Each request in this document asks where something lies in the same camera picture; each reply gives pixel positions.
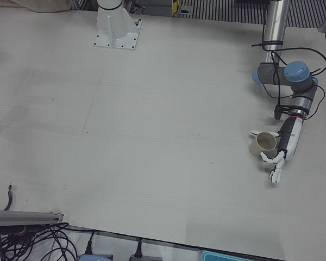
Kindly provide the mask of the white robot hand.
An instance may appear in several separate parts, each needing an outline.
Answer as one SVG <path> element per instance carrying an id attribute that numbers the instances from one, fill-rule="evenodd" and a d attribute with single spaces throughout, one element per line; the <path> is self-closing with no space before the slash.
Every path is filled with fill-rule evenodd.
<path id="1" fill-rule="evenodd" d="M 285 163 L 291 160 L 296 152 L 303 122 L 302 117 L 290 116 L 277 132 L 251 131 L 254 139 L 249 150 L 265 163 L 272 164 L 269 178 L 273 184 L 280 182 Z"/>

